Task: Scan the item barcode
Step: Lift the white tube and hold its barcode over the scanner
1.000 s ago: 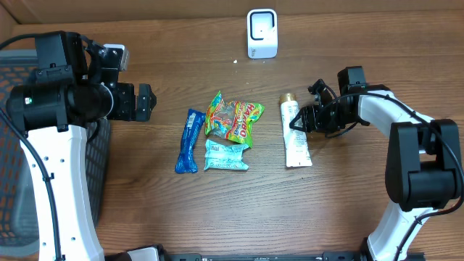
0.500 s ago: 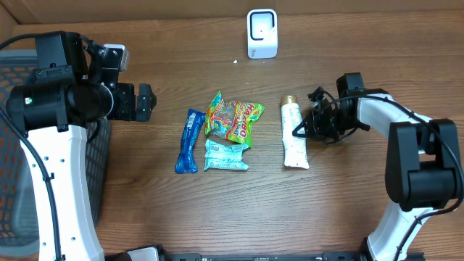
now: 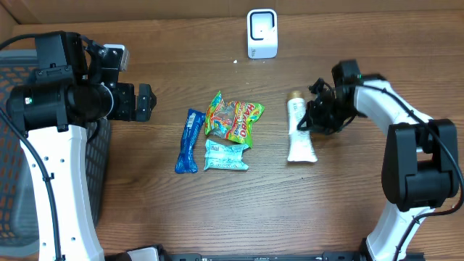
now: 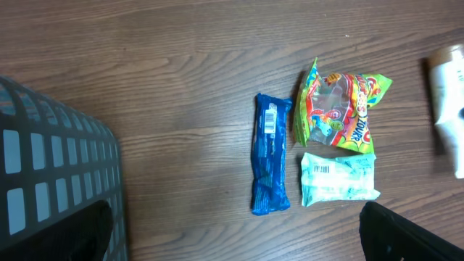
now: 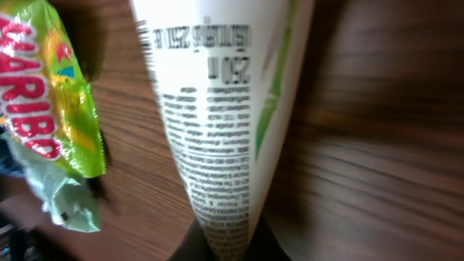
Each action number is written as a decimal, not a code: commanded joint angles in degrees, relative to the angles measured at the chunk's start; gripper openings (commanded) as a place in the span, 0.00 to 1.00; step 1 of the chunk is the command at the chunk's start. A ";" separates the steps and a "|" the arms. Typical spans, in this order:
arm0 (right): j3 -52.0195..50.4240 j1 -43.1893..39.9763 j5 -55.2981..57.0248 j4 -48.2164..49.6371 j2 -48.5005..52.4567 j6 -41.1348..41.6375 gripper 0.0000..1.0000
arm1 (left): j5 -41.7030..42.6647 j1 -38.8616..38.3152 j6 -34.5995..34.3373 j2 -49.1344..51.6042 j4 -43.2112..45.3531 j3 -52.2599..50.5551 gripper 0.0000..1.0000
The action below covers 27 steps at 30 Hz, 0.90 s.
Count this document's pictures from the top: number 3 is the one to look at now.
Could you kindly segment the light teal snack packet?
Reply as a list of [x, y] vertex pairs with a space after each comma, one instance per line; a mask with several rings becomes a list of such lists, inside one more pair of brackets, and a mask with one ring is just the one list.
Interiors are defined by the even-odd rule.
[[243, 162], [243, 153], [249, 148], [247, 144], [224, 145], [207, 140], [205, 143], [204, 170], [248, 170], [249, 166]]

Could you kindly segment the white tube with gold cap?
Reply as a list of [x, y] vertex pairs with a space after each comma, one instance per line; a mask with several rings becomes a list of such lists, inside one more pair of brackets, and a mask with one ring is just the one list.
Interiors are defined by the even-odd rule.
[[289, 155], [288, 162], [317, 162], [318, 158], [312, 146], [310, 132], [298, 130], [297, 126], [306, 112], [306, 103], [301, 91], [287, 94], [287, 112], [289, 121]]

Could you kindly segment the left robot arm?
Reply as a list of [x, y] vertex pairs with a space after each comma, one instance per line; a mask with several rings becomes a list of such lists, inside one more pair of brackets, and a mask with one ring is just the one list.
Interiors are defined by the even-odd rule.
[[33, 83], [12, 89], [1, 118], [25, 153], [38, 218], [41, 260], [103, 260], [86, 178], [87, 125], [146, 122], [157, 98], [150, 85], [118, 80], [128, 49], [84, 35], [34, 35]]

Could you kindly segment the blue snack bar wrapper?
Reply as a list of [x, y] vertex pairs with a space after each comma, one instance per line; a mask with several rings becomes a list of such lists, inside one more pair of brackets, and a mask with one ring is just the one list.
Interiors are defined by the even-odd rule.
[[194, 160], [194, 147], [205, 118], [206, 114], [203, 112], [195, 109], [188, 110], [188, 117], [181, 138], [180, 153], [175, 165], [177, 174], [196, 173], [198, 171], [198, 166]]

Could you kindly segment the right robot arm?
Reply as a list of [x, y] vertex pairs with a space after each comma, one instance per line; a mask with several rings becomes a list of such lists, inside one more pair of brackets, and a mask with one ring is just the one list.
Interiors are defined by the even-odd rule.
[[451, 215], [463, 205], [457, 129], [407, 103], [380, 74], [363, 75], [357, 61], [335, 65], [333, 83], [317, 79], [308, 87], [297, 130], [331, 135], [356, 117], [366, 117], [386, 135], [381, 185], [386, 206], [358, 251], [343, 260], [423, 260], [407, 247], [426, 218]]

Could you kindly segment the green Haribo gummy bag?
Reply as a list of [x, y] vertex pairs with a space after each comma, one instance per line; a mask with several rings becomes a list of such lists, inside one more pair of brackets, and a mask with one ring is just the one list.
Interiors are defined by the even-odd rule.
[[259, 103], [224, 101], [218, 91], [207, 110], [205, 134], [252, 148], [252, 126], [264, 111], [265, 107]]

